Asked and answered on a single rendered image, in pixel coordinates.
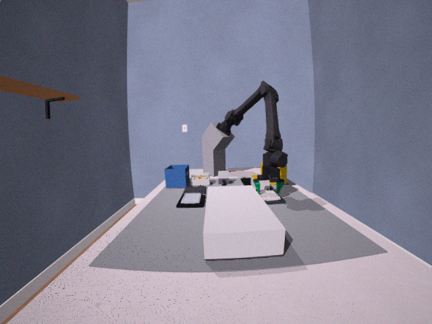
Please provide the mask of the blue bin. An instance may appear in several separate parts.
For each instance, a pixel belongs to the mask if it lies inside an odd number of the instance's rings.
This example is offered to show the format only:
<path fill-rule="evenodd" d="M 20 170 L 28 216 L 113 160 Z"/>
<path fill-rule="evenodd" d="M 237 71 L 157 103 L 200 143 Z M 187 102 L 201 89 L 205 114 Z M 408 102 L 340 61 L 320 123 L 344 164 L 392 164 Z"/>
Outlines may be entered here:
<path fill-rule="evenodd" d="M 166 188 L 185 188 L 189 182 L 189 165 L 170 165 L 165 169 Z"/>

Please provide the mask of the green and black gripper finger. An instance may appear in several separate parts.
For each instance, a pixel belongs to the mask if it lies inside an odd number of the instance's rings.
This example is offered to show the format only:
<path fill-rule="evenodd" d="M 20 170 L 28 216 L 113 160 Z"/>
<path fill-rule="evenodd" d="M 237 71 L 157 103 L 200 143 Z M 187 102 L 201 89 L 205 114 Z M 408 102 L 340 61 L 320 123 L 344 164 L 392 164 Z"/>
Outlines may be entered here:
<path fill-rule="evenodd" d="M 255 187 L 256 187 L 256 190 L 257 190 L 257 192 L 260 194 L 260 183 L 259 182 L 254 182 L 255 183 Z"/>
<path fill-rule="evenodd" d="M 276 182 L 277 185 L 277 194 L 279 195 L 279 192 L 282 188 L 282 186 L 284 185 L 284 182 Z"/>

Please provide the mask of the white assay plate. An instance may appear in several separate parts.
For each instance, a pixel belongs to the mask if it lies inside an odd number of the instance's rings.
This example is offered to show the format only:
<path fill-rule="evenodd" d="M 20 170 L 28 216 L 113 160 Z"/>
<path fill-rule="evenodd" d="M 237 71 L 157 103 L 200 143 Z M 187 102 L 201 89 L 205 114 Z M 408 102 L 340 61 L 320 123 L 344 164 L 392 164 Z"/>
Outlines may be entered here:
<path fill-rule="evenodd" d="M 260 190 L 260 196 L 265 201 L 280 199 L 280 197 L 273 190 Z"/>
<path fill-rule="evenodd" d="M 181 203 L 196 204 L 200 203 L 201 193 L 185 193 Z"/>

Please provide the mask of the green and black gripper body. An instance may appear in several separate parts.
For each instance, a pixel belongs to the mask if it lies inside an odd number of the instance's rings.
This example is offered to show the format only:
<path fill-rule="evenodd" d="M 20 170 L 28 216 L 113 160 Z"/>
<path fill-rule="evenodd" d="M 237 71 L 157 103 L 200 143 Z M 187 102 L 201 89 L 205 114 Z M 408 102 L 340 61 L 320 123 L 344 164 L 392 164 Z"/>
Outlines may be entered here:
<path fill-rule="evenodd" d="M 264 178 L 262 175 L 257 175 L 257 179 L 253 179 L 254 182 L 259 182 L 261 180 L 269 180 L 270 181 L 269 178 Z M 280 178 L 279 178 L 279 180 L 277 182 L 284 182 L 284 180 L 281 179 L 281 176 L 280 176 Z"/>

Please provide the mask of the yellow bin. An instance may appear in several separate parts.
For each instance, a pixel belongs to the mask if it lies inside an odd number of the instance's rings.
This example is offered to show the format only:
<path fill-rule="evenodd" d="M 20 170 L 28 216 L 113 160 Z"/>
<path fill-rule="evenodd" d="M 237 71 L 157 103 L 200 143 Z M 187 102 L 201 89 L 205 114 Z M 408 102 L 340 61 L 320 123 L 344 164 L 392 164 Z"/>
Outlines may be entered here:
<path fill-rule="evenodd" d="M 262 166 L 263 163 L 261 163 L 261 175 L 262 175 Z M 278 167 L 280 168 L 280 167 Z M 280 176 L 281 179 L 285 180 L 285 184 L 287 184 L 287 166 L 285 166 L 284 168 L 280 168 Z M 276 182 L 270 182 L 270 185 L 275 185 Z"/>

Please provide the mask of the grey bench mat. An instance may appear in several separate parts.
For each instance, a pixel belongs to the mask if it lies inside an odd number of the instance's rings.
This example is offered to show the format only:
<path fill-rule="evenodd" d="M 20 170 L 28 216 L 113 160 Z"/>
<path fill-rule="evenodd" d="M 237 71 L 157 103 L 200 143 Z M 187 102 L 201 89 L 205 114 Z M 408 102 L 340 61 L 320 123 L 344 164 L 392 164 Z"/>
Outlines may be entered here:
<path fill-rule="evenodd" d="M 148 203 L 89 267 L 162 272 L 278 269 L 366 257 L 387 251 L 314 200 L 284 184 L 286 201 L 268 205 L 285 227 L 283 256 L 205 261 L 203 207 L 176 208 L 185 188 L 166 188 Z"/>

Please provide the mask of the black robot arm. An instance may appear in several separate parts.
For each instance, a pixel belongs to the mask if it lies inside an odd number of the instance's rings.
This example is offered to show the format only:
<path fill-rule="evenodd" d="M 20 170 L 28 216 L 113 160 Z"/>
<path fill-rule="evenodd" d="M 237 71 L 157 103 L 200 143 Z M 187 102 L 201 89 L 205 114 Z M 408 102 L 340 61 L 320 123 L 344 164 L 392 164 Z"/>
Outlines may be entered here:
<path fill-rule="evenodd" d="M 263 154 L 263 165 L 268 165 L 268 167 L 262 166 L 262 176 L 264 178 L 269 177 L 270 182 L 276 182 L 280 178 L 280 168 L 278 167 L 283 168 L 287 165 L 288 155 L 282 152 L 283 141 L 279 132 L 276 105 L 276 103 L 279 101 L 279 96 L 277 94 L 277 91 L 273 87 L 271 87 L 265 81 L 262 81 L 259 88 L 237 109 L 232 109 L 231 111 L 227 112 L 227 114 L 225 115 L 225 120 L 222 123 L 218 123 L 216 128 L 229 136 L 231 133 L 230 126 L 238 126 L 240 122 L 244 119 L 243 115 L 262 98 L 264 98 L 265 100 L 267 125 L 267 131 L 265 134 L 265 145 L 263 149 L 268 151 Z"/>

